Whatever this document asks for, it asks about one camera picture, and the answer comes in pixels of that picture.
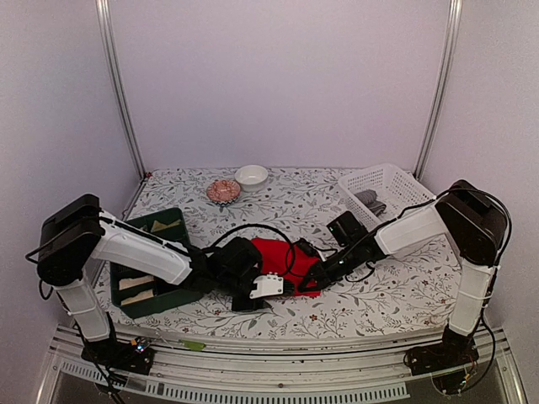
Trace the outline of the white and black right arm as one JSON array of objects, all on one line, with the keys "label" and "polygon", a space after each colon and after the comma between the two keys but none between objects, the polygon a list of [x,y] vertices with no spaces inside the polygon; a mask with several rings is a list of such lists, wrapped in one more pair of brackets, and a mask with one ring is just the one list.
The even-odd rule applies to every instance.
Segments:
[{"label": "white and black right arm", "polygon": [[313,264],[297,286],[299,292],[323,290],[364,263],[445,236],[462,269],[456,303],[440,342],[411,348],[403,362],[413,375],[423,375],[478,360],[473,337],[484,319],[512,232],[510,213],[497,198],[459,180],[434,199],[409,206],[372,230],[350,212],[328,228],[342,249]]}]

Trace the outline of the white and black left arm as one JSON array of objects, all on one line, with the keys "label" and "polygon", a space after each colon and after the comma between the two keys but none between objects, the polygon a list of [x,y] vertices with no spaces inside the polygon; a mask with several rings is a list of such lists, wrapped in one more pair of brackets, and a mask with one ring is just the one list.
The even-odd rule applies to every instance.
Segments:
[{"label": "white and black left arm", "polygon": [[278,274],[262,274],[263,257],[244,237],[225,247],[198,248],[143,231],[103,210],[84,194],[46,219],[40,245],[26,255],[41,281],[59,295],[83,341],[82,358],[95,366],[148,375],[155,352],[146,343],[116,337],[110,314],[86,277],[92,261],[116,263],[183,289],[223,289],[239,310],[257,310],[267,297],[283,295]]}]

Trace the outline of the khaki tan underwear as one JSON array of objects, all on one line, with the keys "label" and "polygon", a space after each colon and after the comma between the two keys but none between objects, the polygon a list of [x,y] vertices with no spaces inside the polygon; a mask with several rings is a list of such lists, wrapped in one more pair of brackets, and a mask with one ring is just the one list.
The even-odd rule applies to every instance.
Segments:
[{"label": "khaki tan underwear", "polygon": [[152,223],[152,229],[151,233],[157,233],[160,231],[165,231],[169,228],[176,227],[181,224],[181,220],[177,219],[176,221],[172,221],[171,223],[162,223],[160,221],[154,221]]}]

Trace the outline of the red garment with white print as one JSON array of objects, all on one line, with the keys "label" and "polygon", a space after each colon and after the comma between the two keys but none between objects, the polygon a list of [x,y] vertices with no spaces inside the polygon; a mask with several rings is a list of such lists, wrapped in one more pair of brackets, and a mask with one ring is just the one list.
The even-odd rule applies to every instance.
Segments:
[{"label": "red garment with white print", "polygon": [[301,238],[293,244],[295,261],[290,272],[287,265],[292,261],[292,252],[287,242],[263,238],[254,238],[251,243],[262,255],[261,274],[278,274],[285,281],[285,287],[291,290],[293,296],[319,297],[320,291],[300,292],[299,284],[307,274],[308,269],[318,261],[321,256],[312,244]]}]

